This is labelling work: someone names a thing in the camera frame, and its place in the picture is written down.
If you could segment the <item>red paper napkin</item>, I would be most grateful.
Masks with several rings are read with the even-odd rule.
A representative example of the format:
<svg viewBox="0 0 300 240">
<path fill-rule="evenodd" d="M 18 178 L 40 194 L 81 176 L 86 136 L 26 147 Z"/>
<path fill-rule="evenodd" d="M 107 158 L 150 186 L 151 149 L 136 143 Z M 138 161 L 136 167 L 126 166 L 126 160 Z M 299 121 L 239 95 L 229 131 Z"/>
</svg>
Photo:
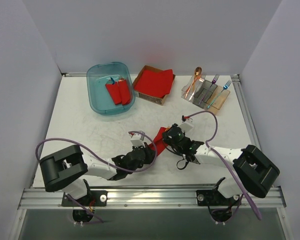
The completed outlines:
<svg viewBox="0 0 300 240">
<path fill-rule="evenodd" d="M 157 149 L 157 155 L 159 156 L 166 148 L 166 144 L 163 141 L 163 133 L 166 132 L 168 127 L 161 127 L 153 139 L 154 145 L 156 146 Z"/>
</svg>

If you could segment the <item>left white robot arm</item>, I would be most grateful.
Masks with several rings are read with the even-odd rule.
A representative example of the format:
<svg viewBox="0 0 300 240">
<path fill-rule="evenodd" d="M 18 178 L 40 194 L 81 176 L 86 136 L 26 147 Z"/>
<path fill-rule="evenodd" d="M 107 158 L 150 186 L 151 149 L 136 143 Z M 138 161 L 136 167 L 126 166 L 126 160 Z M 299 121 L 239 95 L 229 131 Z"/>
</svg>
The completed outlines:
<svg viewBox="0 0 300 240">
<path fill-rule="evenodd" d="M 91 155 L 85 155 L 79 145 L 71 145 L 39 160 L 44 187 L 47 192 L 62 190 L 70 194 L 80 206 L 91 201 L 90 187 L 81 176 L 101 177 L 119 181 L 144 165 L 153 163 L 156 152 L 147 144 L 133 147 L 125 155 L 106 159 L 103 163 Z"/>
</svg>

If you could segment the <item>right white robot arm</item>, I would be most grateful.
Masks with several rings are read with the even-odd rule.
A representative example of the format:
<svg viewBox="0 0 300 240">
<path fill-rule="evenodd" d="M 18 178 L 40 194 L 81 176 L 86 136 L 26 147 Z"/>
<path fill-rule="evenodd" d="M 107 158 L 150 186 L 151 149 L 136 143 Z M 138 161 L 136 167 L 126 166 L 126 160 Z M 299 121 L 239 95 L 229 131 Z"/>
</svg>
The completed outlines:
<svg viewBox="0 0 300 240">
<path fill-rule="evenodd" d="M 191 127 L 185 123 L 173 124 L 162 133 L 163 142 L 197 165 L 226 167 L 238 176 L 242 187 L 258 198 L 265 198 L 280 175 L 279 168 L 255 145 L 245 148 L 207 146 L 202 141 L 191 140 L 186 132 Z"/>
</svg>

